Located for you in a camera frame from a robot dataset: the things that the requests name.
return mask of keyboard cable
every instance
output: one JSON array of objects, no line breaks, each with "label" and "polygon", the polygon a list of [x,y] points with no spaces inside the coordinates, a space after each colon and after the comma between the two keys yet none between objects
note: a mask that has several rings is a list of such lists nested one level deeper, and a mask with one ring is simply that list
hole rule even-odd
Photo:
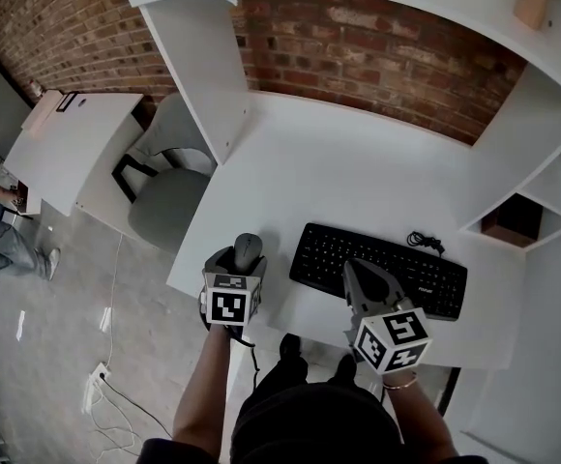
[{"label": "keyboard cable", "polygon": [[439,253],[439,257],[442,257],[444,251],[446,250],[442,246],[442,242],[434,237],[425,237],[420,232],[414,231],[407,236],[407,245],[410,247],[431,247]]}]

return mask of bracelet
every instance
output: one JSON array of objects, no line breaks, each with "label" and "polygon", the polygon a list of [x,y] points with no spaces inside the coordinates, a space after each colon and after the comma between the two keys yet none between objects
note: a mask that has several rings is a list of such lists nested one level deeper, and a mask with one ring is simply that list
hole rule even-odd
[{"label": "bracelet", "polygon": [[385,383],[382,382],[382,385],[384,386],[384,389],[386,389],[387,391],[400,391],[403,389],[407,389],[408,387],[411,387],[412,385],[414,385],[417,381],[418,381],[418,375],[416,374],[415,371],[412,372],[413,378],[407,382],[405,385],[386,385]]}]

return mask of electrical cable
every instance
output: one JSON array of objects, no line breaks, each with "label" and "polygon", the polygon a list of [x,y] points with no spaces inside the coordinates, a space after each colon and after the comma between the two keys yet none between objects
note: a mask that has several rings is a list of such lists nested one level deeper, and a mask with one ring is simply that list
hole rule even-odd
[{"label": "electrical cable", "polygon": [[117,245],[117,252],[115,253],[115,269],[113,271],[113,284],[110,287],[110,316],[108,318],[108,326],[110,328],[110,351],[108,352],[108,360],[106,361],[106,369],[110,366],[110,360],[113,358],[113,304],[115,301],[115,280],[117,278],[117,260],[119,258],[119,248],[122,246],[124,234],[119,235],[119,245]]},{"label": "electrical cable", "polygon": [[114,391],[115,393],[117,393],[118,395],[121,395],[122,397],[124,397],[126,400],[128,400],[134,407],[137,407],[138,409],[140,409],[141,411],[143,411],[147,416],[149,416],[152,420],[154,420],[155,422],[157,422],[161,428],[164,430],[164,433],[166,433],[168,435],[168,438],[173,438],[173,436],[168,432],[168,430],[164,427],[164,425],[160,422],[160,420],[158,418],[156,418],[156,416],[154,416],[152,413],[150,413],[149,411],[146,411],[144,408],[142,408],[141,406],[139,406],[136,402],[134,402],[133,400],[131,400],[130,398],[126,397],[125,395],[123,395],[120,391],[115,390],[104,378],[104,374],[101,373],[100,374],[100,378],[103,379],[103,381],[106,383],[106,386],[109,387],[112,391]]},{"label": "electrical cable", "polygon": [[439,253],[439,257],[442,257],[446,249],[442,246],[442,242],[434,237],[425,237],[420,232],[412,232],[407,236],[407,245],[410,247],[423,246],[432,247]]},{"label": "electrical cable", "polygon": [[[104,396],[104,392],[102,390],[102,387],[100,387],[96,384],[94,384],[94,387],[96,388],[96,390],[98,392],[100,392],[100,398],[98,400],[96,400],[94,403],[92,403],[92,405],[91,405],[91,410],[90,410],[91,419],[92,419],[92,421],[94,422],[94,425],[97,428],[92,433],[100,433],[101,435],[106,437],[108,440],[110,440],[111,442],[113,442],[113,444],[115,444],[117,446],[117,447],[114,447],[112,449],[104,449],[104,450],[102,450],[102,452],[100,453],[100,455],[98,457],[95,457],[94,453],[91,451],[91,448],[90,448],[89,442],[88,442],[87,443],[87,449],[89,449],[89,453],[91,453],[92,457],[96,458],[96,464],[98,464],[100,459],[102,459],[102,457],[106,453],[108,453],[110,451],[113,451],[113,450],[123,450],[127,453],[131,453],[132,455],[138,456],[137,454],[135,454],[133,452],[130,452],[129,449],[131,449],[132,447],[134,447],[134,445],[136,445],[136,441],[134,440],[134,437],[138,438],[138,440],[140,442],[142,442],[143,440],[141,439],[141,437],[137,433],[134,432],[133,425],[131,424],[130,420],[128,419],[128,417],[126,416],[124,411],[117,404],[115,404],[112,400],[110,400],[109,398]],[[94,406],[99,404],[102,400],[106,400],[106,402],[108,402],[115,409],[117,409],[117,411],[122,415],[124,420],[126,420],[126,423],[128,424],[129,429],[121,428],[119,426],[102,427],[98,424],[98,422],[96,421],[96,417],[94,416]],[[119,444],[117,444],[117,442],[115,442],[112,438],[110,438],[106,433],[104,433],[105,431],[113,431],[113,430],[125,431],[127,433],[130,433],[130,435],[133,439],[133,442],[131,444],[126,445],[126,446],[120,446]]]},{"label": "electrical cable", "polygon": [[[129,453],[130,455],[133,455],[134,457],[138,457],[138,453],[134,453],[134,452],[130,452],[128,450],[128,447],[122,447],[120,446],[117,442],[115,442],[112,438],[110,438],[106,433],[104,433],[103,431],[100,431],[99,429],[95,429],[94,431],[92,431],[92,433],[98,433],[102,436],[104,436],[107,440],[109,440],[110,442],[112,442],[113,445],[115,445],[116,447],[113,447],[112,449],[104,449],[103,452],[110,452],[112,450],[122,450],[126,453]],[[91,449],[89,449],[89,453],[91,453],[92,458],[96,459],[96,456],[94,455],[94,453],[91,451]]]},{"label": "electrical cable", "polygon": [[257,364],[257,357],[254,354],[254,345],[251,347],[252,363],[254,364],[254,374],[252,375],[252,391],[257,388],[257,375],[259,374],[259,365]]}]

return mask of chair armrest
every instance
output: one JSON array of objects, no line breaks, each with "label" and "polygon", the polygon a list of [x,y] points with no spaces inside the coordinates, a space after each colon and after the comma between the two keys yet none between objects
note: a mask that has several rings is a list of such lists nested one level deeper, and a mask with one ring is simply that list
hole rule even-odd
[{"label": "chair armrest", "polygon": [[127,166],[134,168],[135,170],[138,170],[139,172],[149,177],[156,177],[158,175],[158,172],[147,165],[139,163],[131,155],[124,155],[122,159],[119,160],[119,162],[111,172],[111,175],[113,176],[113,179],[115,179],[115,182],[117,183],[117,186],[119,186],[119,189],[121,189],[124,194],[126,194],[128,200],[133,203],[136,199],[136,194],[134,194],[134,191],[128,185],[128,182],[126,182],[126,179],[122,175],[124,168],[126,168]]}]

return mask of black shoe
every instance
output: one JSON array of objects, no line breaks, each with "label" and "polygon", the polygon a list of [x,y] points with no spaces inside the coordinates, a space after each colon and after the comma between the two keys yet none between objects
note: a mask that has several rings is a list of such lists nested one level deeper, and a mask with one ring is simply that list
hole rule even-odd
[{"label": "black shoe", "polygon": [[358,366],[354,361],[354,357],[351,354],[345,354],[339,361],[335,378],[346,382],[353,382],[357,369]]},{"label": "black shoe", "polygon": [[280,358],[283,360],[285,358],[299,357],[302,353],[300,352],[300,337],[292,333],[288,333],[282,338],[280,342]]}]

